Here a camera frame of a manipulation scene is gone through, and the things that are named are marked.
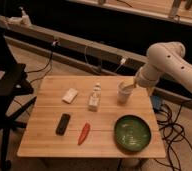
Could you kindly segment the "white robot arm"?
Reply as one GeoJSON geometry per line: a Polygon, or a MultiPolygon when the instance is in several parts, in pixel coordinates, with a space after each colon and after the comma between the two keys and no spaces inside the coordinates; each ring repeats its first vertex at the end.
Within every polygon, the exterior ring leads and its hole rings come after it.
{"type": "Polygon", "coordinates": [[[147,62],[135,75],[139,86],[153,87],[163,74],[168,74],[192,93],[192,65],[183,59],[185,46],[182,43],[155,43],[148,48],[146,55],[147,62]]]}

